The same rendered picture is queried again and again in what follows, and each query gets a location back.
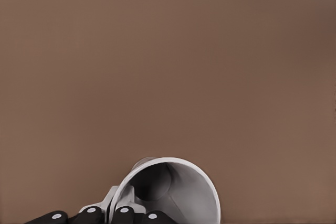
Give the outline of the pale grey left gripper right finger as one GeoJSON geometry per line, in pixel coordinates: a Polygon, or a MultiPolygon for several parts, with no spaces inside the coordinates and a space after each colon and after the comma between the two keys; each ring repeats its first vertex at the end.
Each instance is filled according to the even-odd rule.
{"type": "Polygon", "coordinates": [[[112,216],[112,224],[178,224],[160,210],[147,211],[143,205],[135,203],[133,186],[128,186],[112,216]]]}

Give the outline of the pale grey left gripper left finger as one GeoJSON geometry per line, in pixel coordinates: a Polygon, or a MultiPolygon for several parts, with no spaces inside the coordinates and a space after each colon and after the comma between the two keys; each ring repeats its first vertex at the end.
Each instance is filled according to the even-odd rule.
{"type": "Polygon", "coordinates": [[[81,208],[74,216],[61,210],[55,210],[39,216],[25,224],[107,224],[112,199],[118,186],[112,186],[103,201],[81,208]]]}

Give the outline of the white IKEA cup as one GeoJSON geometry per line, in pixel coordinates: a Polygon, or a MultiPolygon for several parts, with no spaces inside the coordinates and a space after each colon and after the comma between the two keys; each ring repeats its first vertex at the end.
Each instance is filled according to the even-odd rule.
{"type": "Polygon", "coordinates": [[[180,224],[219,224],[220,203],[210,178],[195,164],[176,157],[147,157],[126,175],[111,199],[114,211],[127,203],[148,213],[160,210],[180,224]]]}

